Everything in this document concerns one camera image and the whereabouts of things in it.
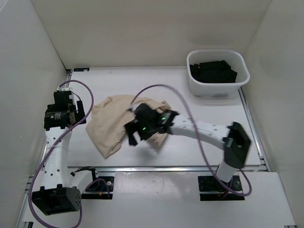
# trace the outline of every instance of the white wall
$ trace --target white wall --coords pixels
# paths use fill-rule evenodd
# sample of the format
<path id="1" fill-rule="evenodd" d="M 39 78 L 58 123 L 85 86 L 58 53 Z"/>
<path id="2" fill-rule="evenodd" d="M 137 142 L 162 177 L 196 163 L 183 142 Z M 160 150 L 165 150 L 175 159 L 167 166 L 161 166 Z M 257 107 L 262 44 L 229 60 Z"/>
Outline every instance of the white wall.
<path id="1" fill-rule="evenodd" d="M 273 171 L 304 227 L 304 1 L 273 0 L 245 60 L 245 93 Z"/>
<path id="2" fill-rule="evenodd" d="M 0 0 L 0 227 L 13 227 L 44 146 L 43 117 L 66 78 L 30 0 Z"/>
<path id="3" fill-rule="evenodd" d="M 202 48 L 243 52 L 271 0 L 32 0 L 67 68 L 184 66 Z"/>

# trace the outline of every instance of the towel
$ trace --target towel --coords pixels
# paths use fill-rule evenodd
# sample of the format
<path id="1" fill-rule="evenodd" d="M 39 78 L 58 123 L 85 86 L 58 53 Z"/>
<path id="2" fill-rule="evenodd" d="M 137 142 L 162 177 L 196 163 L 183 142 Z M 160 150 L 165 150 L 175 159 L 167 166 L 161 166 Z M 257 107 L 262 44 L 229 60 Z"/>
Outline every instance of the towel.
<path id="1" fill-rule="evenodd" d="M 92 120 L 87 124 L 86 132 L 105 158 L 116 153 L 122 146 L 124 125 L 135 118 L 134 114 L 128 111 L 133 98 L 133 95 L 109 96 L 93 107 Z M 138 103 L 146 103 L 159 113 L 171 109 L 166 101 L 160 103 L 147 97 L 138 97 L 134 104 Z M 160 147 L 166 137 L 167 134 L 156 133 L 149 141 L 156 147 Z"/>

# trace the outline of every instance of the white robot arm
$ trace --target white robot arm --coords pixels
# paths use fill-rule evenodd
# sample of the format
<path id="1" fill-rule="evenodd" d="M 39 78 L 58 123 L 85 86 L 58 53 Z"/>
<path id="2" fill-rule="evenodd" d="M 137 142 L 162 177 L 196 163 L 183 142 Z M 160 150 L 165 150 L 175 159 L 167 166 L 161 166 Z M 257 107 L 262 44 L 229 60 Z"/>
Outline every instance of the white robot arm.
<path id="1" fill-rule="evenodd" d="M 72 88 L 59 89 L 54 93 L 54 99 L 55 103 L 47 106 L 44 118 L 47 152 L 63 133 L 85 116 L 82 101 L 77 101 L 77 106 L 75 105 Z M 72 132 L 68 132 L 54 146 L 41 171 L 43 180 L 40 190 L 32 192 L 33 203 L 45 215 L 78 211 L 82 192 L 98 177 L 94 167 L 68 172 L 67 153 L 71 135 Z"/>
<path id="2" fill-rule="evenodd" d="M 137 132 L 141 140 L 147 140 L 155 133 L 183 135 L 197 139 L 192 122 L 178 112 L 166 110 L 158 113 L 147 104 L 135 104 L 130 108 L 135 119 L 125 125 L 129 144 L 136 146 L 133 134 Z M 236 122 L 231 126 L 220 126 L 202 121 L 196 122 L 201 141 L 210 143 L 224 151 L 224 160 L 219 165 L 217 177 L 228 183 L 237 169 L 244 167 L 251 140 L 243 127 Z"/>
<path id="3" fill-rule="evenodd" d="M 47 106 L 45 114 L 47 145 L 51 145 L 84 116 L 83 105 L 77 101 L 77 109 L 71 88 L 64 88 L 54 93 L 55 103 Z M 178 112 L 166 110 L 158 113 L 147 104 L 137 104 L 130 111 L 135 119 L 125 125 L 129 144 L 136 146 L 133 134 L 137 132 L 141 140 L 150 138 L 155 133 L 170 133 L 197 138 L 192 122 Z M 237 169 L 243 168 L 250 147 L 250 139 L 242 126 L 220 126 L 197 121 L 200 140 L 210 143 L 224 151 L 224 160 L 218 167 L 217 177 L 228 183 Z M 67 153 L 71 138 L 69 132 L 51 153 L 45 163 L 43 181 L 39 191 L 32 193 L 33 203 L 45 214 L 52 215 L 78 211 L 81 206 L 81 194 L 92 181 L 98 178 L 94 167 L 83 167 L 68 173 Z"/>

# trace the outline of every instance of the white table surface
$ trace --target white table surface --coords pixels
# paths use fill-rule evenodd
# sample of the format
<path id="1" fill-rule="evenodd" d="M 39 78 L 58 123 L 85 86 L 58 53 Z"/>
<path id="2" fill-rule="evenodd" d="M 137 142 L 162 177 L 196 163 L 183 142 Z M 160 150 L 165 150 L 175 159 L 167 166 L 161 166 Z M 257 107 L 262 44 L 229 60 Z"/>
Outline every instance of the white table surface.
<path id="1" fill-rule="evenodd" d="M 112 200 L 83 199 L 79 228 L 284 228 L 295 225 L 278 173 L 247 172 L 252 194 L 243 201 L 200 201 L 194 172 L 115 173 Z M 242 175 L 244 192 L 248 185 Z M 39 180 L 34 189 L 39 189 Z M 79 212 L 45 216 L 56 227 L 74 226 Z M 23 221 L 35 221 L 26 201 Z"/>
<path id="2" fill-rule="evenodd" d="M 253 139 L 246 114 L 238 93 L 226 98 L 203 98 L 193 96 L 187 84 L 185 66 L 175 67 L 99 67 L 90 68 L 88 72 L 73 72 L 71 79 L 87 84 L 93 91 L 95 104 L 102 102 L 111 95 L 135 95 L 141 89 L 152 84 L 168 84 L 178 89 L 187 100 L 196 120 L 208 123 L 231 125 L 239 122 Z M 77 83 L 71 83 L 73 91 L 84 103 L 85 111 L 91 104 L 86 89 Z M 166 100 L 173 110 L 187 115 L 178 97 L 168 89 L 152 88 L 142 96 L 157 101 Z M 69 145 L 69 166 L 107 166 L 107 167 L 154 167 L 154 166 L 204 166 L 197 141 L 195 139 L 172 136 L 166 139 L 161 149 L 156 150 L 146 142 L 130 147 L 124 140 L 122 148 L 107 159 L 95 148 L 85 130 L 86 124 L 73 130 Z M 218 165 L 223 153 L 213 145 L 204 143 L 204 149 L 211 165 Z M 247 165 L 260 165 L 257 147 L 254 142 L 248 155 Z"/>

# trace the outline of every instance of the white enclosure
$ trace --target white enclosure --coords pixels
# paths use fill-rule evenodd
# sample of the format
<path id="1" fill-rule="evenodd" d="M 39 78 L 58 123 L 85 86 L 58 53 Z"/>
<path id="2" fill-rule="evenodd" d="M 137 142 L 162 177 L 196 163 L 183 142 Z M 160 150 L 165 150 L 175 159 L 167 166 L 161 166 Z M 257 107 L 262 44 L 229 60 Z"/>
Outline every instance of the white enclosure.
<path id="1" fill-rule="evenodd" d="M 166 83 L 181 91 L 196 119 L 240 122 L 253 142 L 244 170 L 254 192 L 240 202 L 196 201 L 197 175 L 208 172 L 195 140 L 169 137 L 157 152 L 124 142 L 105 160 L 81 125 L 72 134 L 69 167 L 97 166 L 115 175 L 116 184 L 113 200 L 83 201 L 80 227 L 304 228 L 303 9 L 302 0 L 0 0 L 0 227 L 42 227 L 24 202 L 43 156 L 44 112 L 66 69 L 90 67 L 68 76 L 88 84 L 96 104 Z M 212 48 L 242 54 L 250 73 L 246 99 L 242 90 L 226 98 L 189 92 L 187 55 Z M 87 111 L 88 94 L 71 86 Z M 184 112 L 169 92 L 145 95 Z M 222 152 L 204 146 L 216 169 Z M 151 214 L 161 219 L 154 223 Z M 44 219 L 68 227 L 77 216 Z"/>

